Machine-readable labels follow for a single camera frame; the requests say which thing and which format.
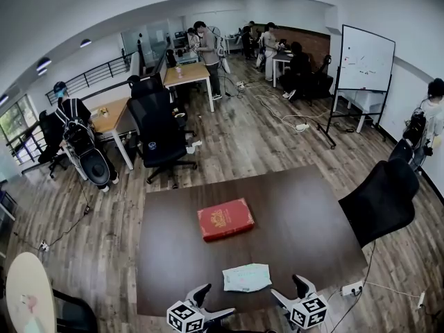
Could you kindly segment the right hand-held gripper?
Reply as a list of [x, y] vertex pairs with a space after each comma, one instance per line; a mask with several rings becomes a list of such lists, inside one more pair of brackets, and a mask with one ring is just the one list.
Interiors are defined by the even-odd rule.
[[294, 299], [285, 297], [275, 289], [271, 289], [271, 294], [281, 308], [290, 312], [290, 321], [300, 329], [309, 329], [320, 325], [327, 315], [326, 299], [323, 295], [315, 294], [315, 285], [305, 277], [293, 275], [293, 282], [296, 285], [298, 298], [302, 299], [300, 302], [295, 303]]

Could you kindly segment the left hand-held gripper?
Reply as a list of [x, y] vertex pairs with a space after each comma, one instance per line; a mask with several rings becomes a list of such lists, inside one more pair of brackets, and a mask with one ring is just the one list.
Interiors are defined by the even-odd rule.
[[205, 322], [219, 321], [233, 313], [235, 308], [220, 311], [201, 309], [207, 293], [212, 285], [204, 284], [191, 290], [185, 301], [177, 301], [166, 311], [166, 321], [179, 333], [197, 333], [202, 331]]

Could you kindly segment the white wet wipe pack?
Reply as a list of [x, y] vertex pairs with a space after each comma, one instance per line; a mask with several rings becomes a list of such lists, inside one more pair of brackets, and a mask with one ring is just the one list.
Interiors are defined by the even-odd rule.
[[268, 264], [247, 264], [223, 270], [224, 291], [251, 293], [271, 284]]

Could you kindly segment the red hardcover book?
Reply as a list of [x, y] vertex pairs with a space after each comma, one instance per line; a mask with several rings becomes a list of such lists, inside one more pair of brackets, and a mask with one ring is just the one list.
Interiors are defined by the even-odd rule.
[[253, 229], [254, 218], [245, 198], [197, 211], [203, 240], [215, 241]]

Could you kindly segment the black mesh office chair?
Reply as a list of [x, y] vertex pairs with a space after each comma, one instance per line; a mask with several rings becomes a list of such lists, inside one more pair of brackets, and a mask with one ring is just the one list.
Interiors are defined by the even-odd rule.
[[401, 158], [378, 162], [366, 179], [339, 201], [361, 247], [400, 230], [415, 218], [416, 173]]

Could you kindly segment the black office chair with headrest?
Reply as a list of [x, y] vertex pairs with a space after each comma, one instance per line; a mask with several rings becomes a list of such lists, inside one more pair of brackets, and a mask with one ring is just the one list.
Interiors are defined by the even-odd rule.
[[128, 78], [130, 99], [127, 108], [135, 121], [138, 137], [142, 143], [139, 155], [143, 165], [152, 169], [146, 179], [151, 184], [161, 173], [167, 173], [172, 187], [178, 188], [174, 173], [176, 166], [197, 168], [195, 161], [184, 160], [187, 154], [185, 127], [173, 115], [170, 91], [156, 78], [141, 79], [133, 75]]

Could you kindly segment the round beige table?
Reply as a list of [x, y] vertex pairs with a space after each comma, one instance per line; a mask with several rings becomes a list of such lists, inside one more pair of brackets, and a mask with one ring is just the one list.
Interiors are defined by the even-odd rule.
[[6, 303], [17, 333], [56, 333], [56, 306], [51, 283], [39, 258], [21, 253], [6, 280]]

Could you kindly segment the wooden desk with white legs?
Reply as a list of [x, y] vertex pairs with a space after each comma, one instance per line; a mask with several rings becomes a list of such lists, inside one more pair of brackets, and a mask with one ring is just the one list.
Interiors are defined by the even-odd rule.
[[126, 166], [130, 171], [134, 169], [133, 161], [123, 144], [123, 137], [136, 131], [132, 115], [127, 107], [129, 98], [119, 99], [103, 104], [92, 110], [92, 123], [95, 131], [105, 136], [106, 140], [112, 139]]
[[210, 84], [210, 74], [206, 68], [206, 66], [201, 63], [192, 63], [188, 65], [183, 65], [179, 67], [170, 67], [166, 70], [166, 75], [164, 78], [163, 85], [167, 89], [171, 89], [172, 87], [176, 87], [179, 85], [184, 85], [187, 83], [196, 83], [196, 82], [206, 82], [207, 86], [207, 95], [208, 101], [210, 105], [210, 112], [214, 112], [214, 101], [212, 95], [212, 87]]

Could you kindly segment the black swivel office chair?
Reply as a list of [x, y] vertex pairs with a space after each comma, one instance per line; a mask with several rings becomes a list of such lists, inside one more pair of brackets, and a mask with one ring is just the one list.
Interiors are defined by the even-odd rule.
[[48, 114], [46, 110], [39, 114], [39, 126], [44, 136], [46, 148], [41, 152], [38, 157], [40, 164], [47, 162], [49, 165], [49, 177], [54, 179], [54, 171], [57, 166], [60, 166], [63, 170], [66, 170], [66, 166], [63, 164], [67, 155], [60, 153], [62, 147], [60, 145], [62, 141], [62, 129], [58, 124], [58, 118], [54, 112]]

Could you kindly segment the whiteboard on black stand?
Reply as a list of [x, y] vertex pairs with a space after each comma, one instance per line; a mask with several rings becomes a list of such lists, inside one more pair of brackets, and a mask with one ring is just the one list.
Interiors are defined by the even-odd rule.
[[327, 137], [332, 150], [336, 148], [336, 142], [329, 135], [329, 131], [334, 125], [334, 120], [357, 116], [356, 113], [341, 113], [337, 110], [339, 92], [354, 92], [362, 98], [363, 102], [357, 104], [361, 110], [358, 117], [376, 117], [375, 127], [379, 127], [391, 86], [395, 42], [376, 33], [344, 24], [340, 57], [327, 124], [316, 125]]

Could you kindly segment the window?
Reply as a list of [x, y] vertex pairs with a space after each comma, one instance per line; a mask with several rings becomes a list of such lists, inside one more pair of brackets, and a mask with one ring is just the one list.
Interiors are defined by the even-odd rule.
[[35, 142], [30, 134], [35, 130], [29, 132], [29, 129], [36, 122], [35, 113], [26, 94], [0, 116], [0, 137], [6, 142], [7, 149], [18, 165], [32, 160]]

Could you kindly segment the black metal railing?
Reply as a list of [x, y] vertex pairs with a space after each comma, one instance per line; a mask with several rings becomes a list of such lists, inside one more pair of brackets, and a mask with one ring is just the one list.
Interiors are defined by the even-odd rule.
[[84, 98], [108, 87], [121, 84], [134, 73], [131, 69], [133, 58], [138, 63], [138, 53], [127, 54], [104, 62], [65, 81], [68, 95]]

